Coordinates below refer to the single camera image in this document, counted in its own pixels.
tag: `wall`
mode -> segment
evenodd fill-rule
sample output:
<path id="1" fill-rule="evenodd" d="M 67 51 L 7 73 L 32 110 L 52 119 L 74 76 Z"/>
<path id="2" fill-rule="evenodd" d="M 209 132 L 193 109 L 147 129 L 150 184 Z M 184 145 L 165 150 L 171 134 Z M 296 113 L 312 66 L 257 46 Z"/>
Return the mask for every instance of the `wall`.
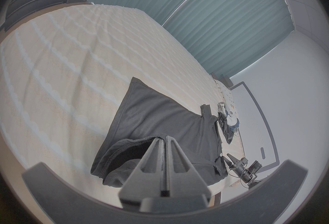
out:
<path id="1" fill-rule="evenodd" d="M 295 29 L 316 41 L 329 52 L 329 22 L 319 0 L 286 0 Z"/>
<path id="2" fill-rule="evenodd" d="M 311 38 L 293 31 L 231 80 L 244 81 L 259 103 L 280 162 L 290 159 L 308 169 L 301 190 L 277 221 L 283 223 L 310 193 L 329 159 L 329 55 Z M 258 174 L 259 179 L 269 173 Z"/>

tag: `bed sheet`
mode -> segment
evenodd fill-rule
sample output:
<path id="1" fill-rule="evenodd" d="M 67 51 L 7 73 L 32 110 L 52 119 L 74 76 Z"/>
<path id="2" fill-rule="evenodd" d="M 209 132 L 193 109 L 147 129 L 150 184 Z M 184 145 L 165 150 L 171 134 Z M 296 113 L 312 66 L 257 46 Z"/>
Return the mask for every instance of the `bed sheet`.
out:
<path id="1" fill-rule="evenodd" d="M 45 162 L 69 184 L 120 207 L 118 188 L 90 168 L 131 78 L 200 114 L 222 101 L 213 79 L 170 33 L 138 9 L 61 8 L 22 24 L 0 45 L 1 134 L 25 167 Z M 241 156 L 238 143 L 226 145 Z M 227 177 L 213 194 L 233 184 Z"/>

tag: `black garment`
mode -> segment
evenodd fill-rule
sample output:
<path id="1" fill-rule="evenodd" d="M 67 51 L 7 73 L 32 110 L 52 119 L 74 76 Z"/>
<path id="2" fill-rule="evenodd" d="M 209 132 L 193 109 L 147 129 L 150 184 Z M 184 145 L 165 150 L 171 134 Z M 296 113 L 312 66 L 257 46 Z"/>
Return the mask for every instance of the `black garment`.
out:
<path id="1" fill-rule="evenodd" d="M 223 131 L 223 134 L 225 136 L 226 142 L 228 144 L 231 144 L 233 140 L 234 133 L 231 131 L 231 128 L 227 125 L 227 118 L 223 113 L 218 113 L 218 122 L 220 124 L 220 128 Z"/>
<path id="2" fill-rule="evenodd" d="M 218 117 L 209 105 L 197 115 L 133 77 L 91 168 L 103 185 L 121 187 L 155 137 L 175 138 L 207 185 L 228 174 L 218 154 Z"/>

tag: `curtain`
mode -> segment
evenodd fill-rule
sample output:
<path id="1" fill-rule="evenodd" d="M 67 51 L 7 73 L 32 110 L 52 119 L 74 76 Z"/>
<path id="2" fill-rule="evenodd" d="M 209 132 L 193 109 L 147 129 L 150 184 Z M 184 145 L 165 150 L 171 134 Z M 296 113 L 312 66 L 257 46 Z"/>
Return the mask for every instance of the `curtain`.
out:
<path id="1" fill-rule="evenodd" d="M 294 29 L 285 0 L 88 1 L 146 12 L 217 77 L 237 74 Z"/>

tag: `pile of clothes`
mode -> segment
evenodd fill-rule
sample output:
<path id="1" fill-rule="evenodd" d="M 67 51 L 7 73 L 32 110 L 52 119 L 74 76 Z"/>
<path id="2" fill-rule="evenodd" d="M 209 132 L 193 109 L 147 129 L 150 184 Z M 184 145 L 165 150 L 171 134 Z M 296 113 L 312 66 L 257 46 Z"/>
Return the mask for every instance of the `pile of clothes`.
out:
<path id="1" fill-rule="evenodd" d="M 225 102 L 218 103 L 218 122 L 223 131 L 226 142 L 231 144 L 234 133 L 239 127 L 239 119 L 230 110 L 230 107 Z"/>

